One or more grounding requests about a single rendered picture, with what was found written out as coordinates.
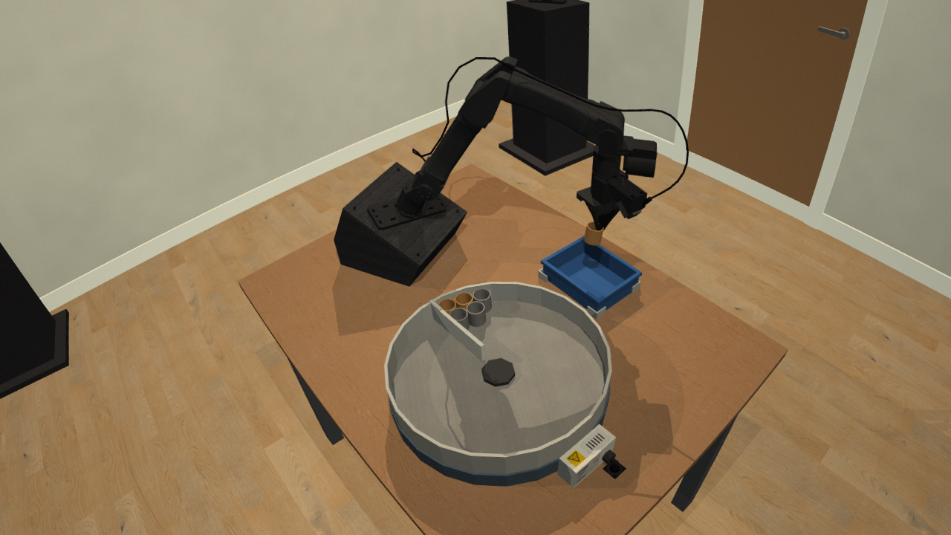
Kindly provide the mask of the bronze bushing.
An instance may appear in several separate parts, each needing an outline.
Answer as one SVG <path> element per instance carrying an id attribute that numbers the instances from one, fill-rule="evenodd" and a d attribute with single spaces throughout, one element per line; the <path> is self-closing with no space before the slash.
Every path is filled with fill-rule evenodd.
<path id="1" fill-rule="evenodd" d="M 462 292 L 462 294 L 456 294 L 455 296 L 456 308 L 467 309 L 469 302 L 473 302 L 473 295 L 467 294 L 467 292 Z"/>
<path id="2" fill-rule="evenodd" d="M 603 228 L 602 230 L 597 231 L 597 227 L 595 227 L 594 222 L 587 223 L 587 226 L 585 226 L 585 243 L 590 244 L 591 246 L 598 246 L 598 244 L 601 242 L 602 235 Z"/>
<path id="3" fill-rule="evenodd" d="M 455 301 L 455 300 L 452 300 L 452 299 L 450 299 L 450 298 L 447 298 L 447 299 L 441 300 L 441 301 L 438 303 L 438 305 L 439 305 L 439 307 L 442 307 L 443 311 L 446 311 L 446 312 L 449 314 L 449 312 L 450 312 L 452 309 L 456 308 L 456 301 Z"/>

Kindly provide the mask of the blue open-top bin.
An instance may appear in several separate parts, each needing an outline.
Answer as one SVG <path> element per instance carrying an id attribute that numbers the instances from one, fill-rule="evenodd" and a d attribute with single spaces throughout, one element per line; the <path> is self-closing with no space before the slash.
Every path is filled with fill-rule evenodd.
<path id="1" fill-rule="evenodd" d="M 551 284 L 585 309 L 598 312 L 631 294 L 642 272 L 607 248 L 585 243 L 584 237 L 542 259 L 541 264 Z"/>

